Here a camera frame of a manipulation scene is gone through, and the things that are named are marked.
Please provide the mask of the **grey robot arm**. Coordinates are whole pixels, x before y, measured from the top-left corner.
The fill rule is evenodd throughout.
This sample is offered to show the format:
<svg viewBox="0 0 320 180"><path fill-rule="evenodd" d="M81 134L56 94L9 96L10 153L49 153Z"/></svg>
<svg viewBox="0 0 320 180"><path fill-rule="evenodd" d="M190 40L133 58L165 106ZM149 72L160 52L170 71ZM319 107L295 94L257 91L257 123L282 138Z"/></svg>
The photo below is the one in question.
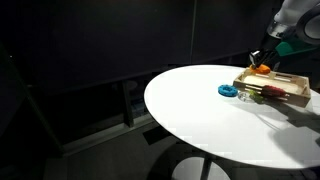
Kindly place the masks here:
<svg viewBox="0 0 320 180"><path fill-rule="evenodd" d="M249 53L252 69L275 57L315 50L320 45L320 0L284 0L267 34L274 43Z"/></svg>

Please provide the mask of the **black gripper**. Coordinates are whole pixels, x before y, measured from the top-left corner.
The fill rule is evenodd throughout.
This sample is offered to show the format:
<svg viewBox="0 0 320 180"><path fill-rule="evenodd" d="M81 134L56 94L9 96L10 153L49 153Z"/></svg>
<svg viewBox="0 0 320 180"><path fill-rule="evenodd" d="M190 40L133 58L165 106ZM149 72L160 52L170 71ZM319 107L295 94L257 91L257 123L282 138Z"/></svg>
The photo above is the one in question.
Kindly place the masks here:
<svg viewBox="0 0 320 180"><path fill-rule="evenodd" d="M262 63L267 62L275 53L276 46L281 42L280 39L266 35L261 42L259 50L249 53L249 59L253 69L258 68Z"/></svg>

